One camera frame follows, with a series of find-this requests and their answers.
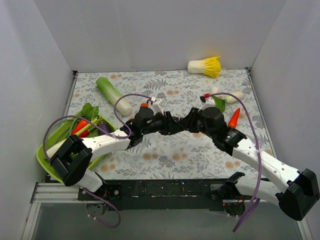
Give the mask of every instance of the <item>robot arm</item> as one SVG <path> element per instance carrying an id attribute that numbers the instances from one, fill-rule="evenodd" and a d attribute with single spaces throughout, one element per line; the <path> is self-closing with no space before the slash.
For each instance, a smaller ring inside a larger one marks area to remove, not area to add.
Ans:
<path id="1" fill-rule="evenodd" d="M 158 132 L 162 135 L 174 135 L 189 131 L 207 135 L 218 149 L 258 170 L 258 156 L 254 144 L 245 134 L 227 126 L 224 115 L 214 107 L 215 103 L 211 98 L 200 99 L 202 108 L 193 107 L 184 118 L 171 116 L 169 111 L 163 112 L 158 101 L 154 103 L 156 114 L 149 107 L 142 106 L 134 119 L 126 123 L 132 131 L 129 138 L 102 135 L 80 139 L 75 135 L 70 136 L 51 158 L 50 164 L 66 186 L 79 185 L 91 192 L 97 192 L 103 185 L 103 179 L 87 169 L 90 159 L 132 148 L 139 144 L 146 134 Z M 127 136 L 128 129 L 121 127 L 114 135 Z M 301 172 L 266 152 L 261 153 L 261 159 L 262 174 L 269 181 L 260 183 L 257 197 L 279 205 L 289 217 L 302 220 L 319 200 L 316 175 L 309 169 Z M 252 196 L 256 184 L 257 179 L 236 172 L 211 194 L 214 198 L 222 199 L 239 195 Z"/>

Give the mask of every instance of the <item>wall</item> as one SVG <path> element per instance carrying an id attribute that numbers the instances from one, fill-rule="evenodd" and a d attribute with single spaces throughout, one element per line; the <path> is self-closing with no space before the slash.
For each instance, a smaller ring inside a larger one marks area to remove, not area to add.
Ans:
<path id="1" fill-rule="evenodd" d="M 20 239 L 36 181 L 35 154 L 62 115 L 72 72 L 32 0 L 0 0 L 0 239 Z"/>
<path id="2" fill-rule="evenodd" d="M 286 0 L 34 0 L 73 70 L 252 66 Z"/>
<path id="3" fill-rule="evenodd" d="M 278 157 L 320 183 L 320 2 L 287 0 L 253 66 L 254 86 Z M 306 219 L 320 236 L 320 203 Z"/>

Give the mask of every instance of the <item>floral pattern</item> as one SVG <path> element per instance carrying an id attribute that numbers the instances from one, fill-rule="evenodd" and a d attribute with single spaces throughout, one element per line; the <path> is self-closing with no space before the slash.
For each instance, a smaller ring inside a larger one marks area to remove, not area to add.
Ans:
<path id="1" fill-rule="evenodd" d="M 245 93 L 243 102 L 252 118 L 260 146 L 272 154 L 245 70 L 222 70 L 217 78 L 189 74 L 186 70 L 79 73 L 68 113 L 77 113 L 89 102 L 98 105 L 99 112 L 119 128 L 121 124 L 113 114 L 113 106 L 96 88 L 99 77 L 107 77 L 122 94 L 143 93 L 157 98 L 166 97 L 167 103 L 163 108 L 178 117 L 187 115 L 191 107 L 199 108 L 200 96 L 210 92 L 213 86 L 219 87 L 222 92 L 242 91 Z M 140 104 L 145 102 L 145 99 L 137 96 L 128 97 L 127 100 L 133 111 L 130 116 L 123 117 L 126 121 L 133 118 Z M 237 128 L 254 141 L 245 111 L 238 102 L 226 106 L 226 122 L 237 108 L 241 108 Z M 251 166 L 218 150 L 204 134 L 189 132 L 172 136 L 148 134 L 141 144 L 108 154 L 93 171 L 105 179 L 229 178 L 236 171 L 257 175 Z"/>

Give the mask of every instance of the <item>red chili pepper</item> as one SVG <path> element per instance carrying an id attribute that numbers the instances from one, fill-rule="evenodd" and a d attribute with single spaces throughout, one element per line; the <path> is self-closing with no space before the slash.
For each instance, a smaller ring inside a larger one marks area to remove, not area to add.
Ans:
<path id="1" fill-rule="evenodd" d="M 240 108 L 238 108 L 232 118 L 230 119 L 229 123 L 228 123 L 228 126 L 231 127 L 231 128 L 236 128 L 237 127 L 237 123 L 238 123 L 238 118 L 239 118 L 239 115 L 240 115 Z"/>
<path id="2" fill-rule="evenodd" d="M 79 135 L 79 138 L 85 138 L 86 136 L 88 136 L 90 134 L 89 130 L 85 130 L 83 133 L 81 133 Z"/>

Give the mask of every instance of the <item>basket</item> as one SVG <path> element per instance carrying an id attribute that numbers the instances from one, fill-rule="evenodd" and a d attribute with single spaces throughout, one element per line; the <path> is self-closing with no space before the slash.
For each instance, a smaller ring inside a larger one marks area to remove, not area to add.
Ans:
<path id="1" fill-rule="evenodd" d="M 110 128 L 115 131 L 116 127 L 110 122 L 108 121 L 106 118 L 104 118 L 102 115 L 99 114 L 99 116 L 102 118 L 103 121 L 105 121 L 106 123 L 109 124 Z M 62 126 L 60 126 L 52 135 L 50 135 L 48 137 L 48 143 L 50 145 L 53 145 L 53 143 L 55 142 L 55 140 L 61 135 L 61 133 L 66 130 L 67 128 L 70 127 L 70 125 L 72 124 L 72 121 L 67 121 L 65 122 Z M 105 155 L 102 155 L 100 157 L 97 157 L 93 160 L 90 161 L 90 164 L 88 166 L 88 169 L 92 169 L 94 168 L 103 158 L 105 157 Z M 58 182 L 62 183 L 61 178 L 59 177 L 59 175 L 57 174 L 57 172 L 53 169 L 52 166 L 50 166 L 50 163 L 47 161 L 46 157 L 45 157 L 45 153 L 43 150 L 43 145 L 41 144 L 39 146 L 39 148 L 36 151 L 36 159 L 38 160 L 38 162 L 40 163 L 40 165 L 44 168 L 44 170 L 50 174 L 52 177 L 54 177 Z"/>

